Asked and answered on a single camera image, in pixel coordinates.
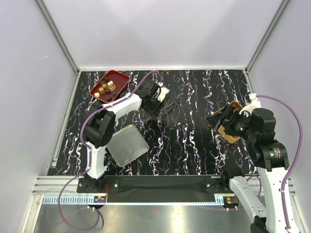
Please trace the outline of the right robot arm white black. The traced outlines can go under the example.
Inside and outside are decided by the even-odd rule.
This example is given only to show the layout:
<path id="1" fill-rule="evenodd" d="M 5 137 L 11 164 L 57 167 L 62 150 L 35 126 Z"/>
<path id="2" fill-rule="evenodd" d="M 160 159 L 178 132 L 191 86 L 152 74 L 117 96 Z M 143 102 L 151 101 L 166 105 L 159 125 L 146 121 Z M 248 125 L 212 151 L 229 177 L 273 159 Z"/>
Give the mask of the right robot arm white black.
<path id="1" fill-rule="evenodd" d="M 286 202 L 290 194 L 284 178 L 290 165 L 285 146 L 275 140 L 273 112 L 260 107 L 238 109 L 228 104 L 207 117 L 207 121 L 215 130 L 245 140 L 248 154 L 257 167 L 265 203 L 251 190 L 239 168 L 224 171 L 220 181 L 222 190 L 233 192 L 239 199 L 251 221 L 251 232 L 299 232 L 292 205 Z"/>

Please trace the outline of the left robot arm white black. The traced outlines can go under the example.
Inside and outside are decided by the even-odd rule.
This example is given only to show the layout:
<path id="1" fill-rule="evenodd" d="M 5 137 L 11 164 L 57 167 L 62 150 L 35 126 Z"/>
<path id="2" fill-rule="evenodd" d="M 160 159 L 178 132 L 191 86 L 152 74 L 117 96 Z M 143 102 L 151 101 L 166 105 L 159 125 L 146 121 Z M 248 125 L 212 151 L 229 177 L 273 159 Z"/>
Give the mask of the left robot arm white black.
<path id="1" fill-rule="evenodd" d="M 83 174 L 88 187 L 94 192 L 104 189 L 102 178 L 106 148 L 116 132 L 115 123 L 122 116 L 142 109 L 152 117 L 158 116 L 170 90 L 163 83 L 147 81 L 143 86 L 109 104 L 96 105 L 82 125 L 80 140 L 87 149 L 86 171 Z"/>

